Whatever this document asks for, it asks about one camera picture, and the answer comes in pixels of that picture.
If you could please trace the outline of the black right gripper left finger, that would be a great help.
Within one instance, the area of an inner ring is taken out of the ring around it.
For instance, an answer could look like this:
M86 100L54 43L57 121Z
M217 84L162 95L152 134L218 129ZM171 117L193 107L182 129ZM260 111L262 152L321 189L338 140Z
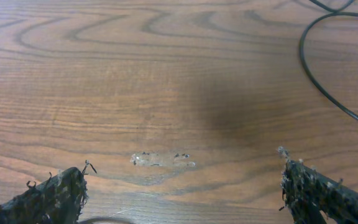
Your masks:
M71 167L40 184L26 183L27 190L0 204L0 224L78 223L88 200L86 160L82 170Z

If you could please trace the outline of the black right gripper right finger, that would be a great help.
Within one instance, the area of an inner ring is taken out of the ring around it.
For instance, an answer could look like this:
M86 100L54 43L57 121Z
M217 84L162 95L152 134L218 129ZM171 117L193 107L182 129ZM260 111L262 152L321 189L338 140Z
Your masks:
M282 200L294 223L358 223L358 193L334 181L316 169L294 161L282 146L278 153L285 160L282 172Z

